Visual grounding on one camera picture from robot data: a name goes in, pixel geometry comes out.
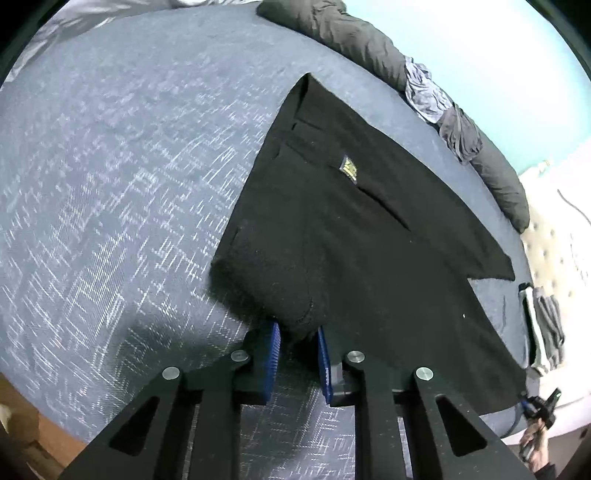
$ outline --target triangular cutout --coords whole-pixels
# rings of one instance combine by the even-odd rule
[[[144,403],[111,439],[109,447],[127,455],[138,456],[144,448],[159,402],[158,397],[151,397]]]
[[[439,415],[443,420],[447,438],[455,456],[462,457],[486,447],[486,440],[464,418],[464,415],[458,412],[447,397],[441,395],[437,397],[436,401]]]

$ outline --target wooden floor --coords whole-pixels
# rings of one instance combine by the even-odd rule
[[[86,446],[41,415],[0,374],[0,414],[9,416],[8,434],[44,480],[56,480]]]

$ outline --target black sleeve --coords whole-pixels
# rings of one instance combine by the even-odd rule
[[[556,466],[553,463],[548,463],[534,475],[538,480],[556,480]]]

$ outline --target gray patterned fabric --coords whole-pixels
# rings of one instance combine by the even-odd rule
[[[305,72],[425,162],[511,256],[516,282],[473,285],[525,365],[519,236],[397,92],[255,5],[153,12],[52,46],[0,92],[0,369],[71,434],[92,439],[161,368],[213,361],[258,317],[210,291],[209,262]],[[514,417],[487,421],[502,433]],[[243,410],[242,478],[351,479],[353,435],[352,409],[326,407],[284,351],[270,405]]]

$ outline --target human hand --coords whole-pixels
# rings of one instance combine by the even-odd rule
[[[534,451],[527,462],[527,466],[532,472],[537,472],[543,466],[549,463],[550,453],[548,451],[548,430],[541,419],[531,423],[521,437],[519,446],[523,447],[533,440]]]

